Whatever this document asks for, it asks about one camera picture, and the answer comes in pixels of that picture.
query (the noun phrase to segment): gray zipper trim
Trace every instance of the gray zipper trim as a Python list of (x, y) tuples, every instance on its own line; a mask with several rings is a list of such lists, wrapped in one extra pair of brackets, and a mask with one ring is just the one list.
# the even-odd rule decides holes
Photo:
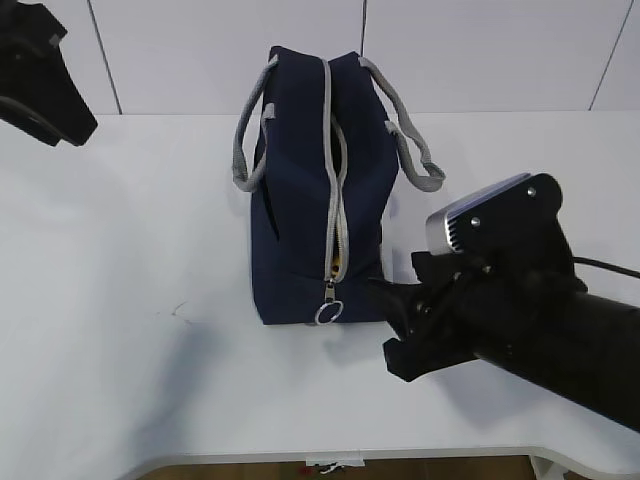
[[(324, 105), (322, 111), (322, 134), (324, 147), (324, 166), (329, 177), (331, 193), (329, 195), (329, 211), (327, 212), (327, 236), (324, 257), (324, 280), (338, 283), (344, 279), (349, 265), (349, 232), (347, 219), (342, 200), (342, 187), (347, 176), (347, 143), (342, 133), (342, 129), (331, 115), (331, 68), (329, 62), (322, 60), (324, 67)], [(342, 167), (340, 175), (337, 176), (333, 168), (333, 155), (331, 153), (331, 127), (336, 129), (336, 135), (340, 142), (342, 154)], [(340, 258), (340, 268), (338, 274), (333, 277), (331, 267), (333, 266), (333, 245), (337, 238), (338, 255)]]
[(344, 181), (347, 178), (349, 152), (347, 150), (347, 141), (344, 138), (342, 127), (340, 127), (336, 117), (333, 115), (331, 115), (331, 126), (338, 137), (338, 143), (340, 144), (340, 157), (342, 159), (340, 173), (338, 174), (339, 197), (338, 213), (336, 218), (336, 234), (338, 236), (338, 249), (340, 253), (340, 270), (338, 271), (338, 275), (336, 275), (335, 281), (338, 283), (344, 279), (344, 276), (347, 273), (347, 268), (349, 267), (349, 226), (347, 225), (347, 215), (344, 210), (344, 197), (342, 196)]

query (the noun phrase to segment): black cable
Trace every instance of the black cable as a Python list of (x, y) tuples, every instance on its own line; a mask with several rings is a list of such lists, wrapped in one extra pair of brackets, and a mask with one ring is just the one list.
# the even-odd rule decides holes
[(585, 257), (573, 257), (575, 263), (581, 263), (583, 265), (589, 265), (591, 267), (602, 268), (611, 272), (619, 273), (620, 275), (627, 275), (629, 277), (640, 279), (640, 272), (631, 270), (629, 268), (619, 267), (611, 263), (601, 262), (600, 260), (593, 260)]

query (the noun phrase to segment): wooden floor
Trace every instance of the wooden floor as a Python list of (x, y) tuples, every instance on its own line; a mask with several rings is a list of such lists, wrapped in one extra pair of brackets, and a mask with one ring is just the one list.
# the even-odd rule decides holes
[[(535, 480), (527, 457), (372, 460), (364, 468), (320, 475), (304, 463), (167, 467), (144, 480)], [(572, 474), (571, 479), (581, 477)]]

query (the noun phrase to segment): zipper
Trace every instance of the zipper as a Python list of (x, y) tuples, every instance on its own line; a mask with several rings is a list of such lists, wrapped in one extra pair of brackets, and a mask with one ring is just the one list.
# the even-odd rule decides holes
[[(325, 246), (324, 262), (324, 304), (316, 312), (316, 324), (327, 324), (334, 322), (342, 313), (344, 304), (336, 298), (336, 284), (340, 283), (349, 265), (349, 231), (347, 218), (344, 210), (342, 198), (342, 188), (347, 177), (347, 142), (342, 128), (338, 124), (334, 115), (331, 114), (331, 70), (329, 62), (323, 60), (325, 73), (325, 97), (323, 110), (323, 146), (325, 169), (329, 177), (331, 193), (329, 197), (329, 211), (327, 215), (327, 235)], [(336, 174), (333, 165), (333, 155), (331, 152), (331, 132), (335, 133), (340, 145), (341, 165), (340, 171)], [(320, 322), (319, 315), (332, 304), (338, 304), (338, 311), (327, 322)]]

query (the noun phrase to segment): white table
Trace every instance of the white table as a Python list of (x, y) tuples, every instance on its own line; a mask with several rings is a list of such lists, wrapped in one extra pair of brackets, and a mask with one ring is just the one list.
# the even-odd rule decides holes
[[(577, 254), (640, 266), (640, 113), (414, 117), (449, 180), (433, 195), (398, 181), (396, 280), (412, 278), (430, 212), (527, 170), (560, 181)], [(230, 182), (235, 121), (103, 117), (79, 149), (0, 125), (0, 478), (489, 454), (640, 477), (639, 434), (489, 364), (405, 384), (386, 372), (384, 324), (262, 326), (249, 198)], [(640, 303), (632, 280), (580, 273)]]

